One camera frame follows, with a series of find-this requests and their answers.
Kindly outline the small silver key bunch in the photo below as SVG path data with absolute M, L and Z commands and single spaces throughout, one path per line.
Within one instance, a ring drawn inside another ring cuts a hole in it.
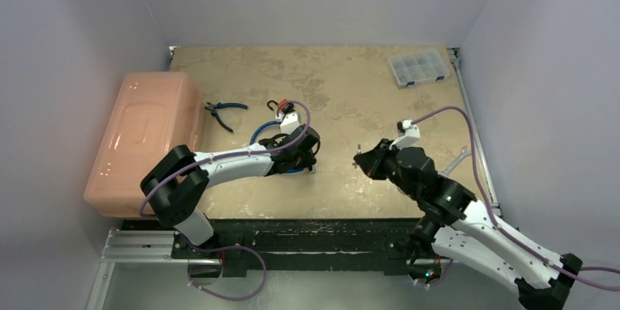
M 360 155 L 361 153 L 362 153 L 362 151 L 361 151 L 361 144 L 358 144 L 357 145 L 357 151 L 356 151 L 356 153 L 355 153 L 355 155 L 353 157 L 353 161 L 352 161 L 352 166 L 354 168 L 358 168 L 357 156 Z

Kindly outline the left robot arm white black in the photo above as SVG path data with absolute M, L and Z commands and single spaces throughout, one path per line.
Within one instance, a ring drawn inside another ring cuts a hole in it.
M 145 195 L 139 208 L 150 206 L 159 223 L 178 231 L 201 258 L 214 255 L 218 238 L 208 217 L 197 207 L 203 193 L 219 184 L 268 177 L 291 170 L 312 170 L 320 135 L 309 125 L 278 134 L 245 148 L 214 153 L 192 152 L 177 145 L 142 179 Z

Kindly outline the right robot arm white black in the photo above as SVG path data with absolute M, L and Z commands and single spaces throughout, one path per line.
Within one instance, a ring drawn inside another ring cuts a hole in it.
M 388 180 L 424 213 L 398 247 L 412 260 L 431 253 L 459 261 L 518 296 L 525 309 L 563 309 L 583 265 L 574 254 L 552 252 L 522 235 L 459 182 L 438 173 L 418 147 L 394 148 L 383 139 L 356 154 L 373 180 Z

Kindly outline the orange black padlock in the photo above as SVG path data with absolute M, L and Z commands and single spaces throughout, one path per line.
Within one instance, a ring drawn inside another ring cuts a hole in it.
M 275 113 L 275 117 L 277 118 L 295 112 L 295 105 L 287 99 L 283 99 L 279 102 L 270 99 L 267 101 L 266 105 L 269 110 Z

